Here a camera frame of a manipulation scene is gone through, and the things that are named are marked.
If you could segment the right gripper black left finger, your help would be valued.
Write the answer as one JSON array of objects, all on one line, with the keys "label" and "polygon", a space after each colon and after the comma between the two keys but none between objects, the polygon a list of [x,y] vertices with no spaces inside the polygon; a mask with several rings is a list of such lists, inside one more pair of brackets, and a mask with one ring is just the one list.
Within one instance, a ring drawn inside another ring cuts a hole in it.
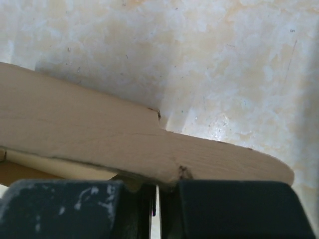
[{"label": "right gripper black left finger", "polygon": [[153,188],[123,181],[19,180],[0,201],[3,239],[148,239]]}]

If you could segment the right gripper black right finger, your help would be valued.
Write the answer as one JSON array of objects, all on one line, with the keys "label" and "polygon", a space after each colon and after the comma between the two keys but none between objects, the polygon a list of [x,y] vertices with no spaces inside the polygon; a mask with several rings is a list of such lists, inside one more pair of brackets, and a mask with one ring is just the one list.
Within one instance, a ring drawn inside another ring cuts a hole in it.
[{"label": "right gripper black right finger", "polygon": [[163,239],[313,239],[300,200],[286,183],[183,180],[160,191]]}]

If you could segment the cardboard box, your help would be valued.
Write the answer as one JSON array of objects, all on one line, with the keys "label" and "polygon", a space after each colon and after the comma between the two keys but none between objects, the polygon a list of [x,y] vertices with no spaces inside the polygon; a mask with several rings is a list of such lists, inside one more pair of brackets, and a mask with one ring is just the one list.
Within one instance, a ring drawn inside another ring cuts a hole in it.
[{"label": "cardboard box", "polygon": [[0,146],[164,187],[180,179],[294,182],[275,157],[161,129],[155,110],[8,63],[0,65]]}]

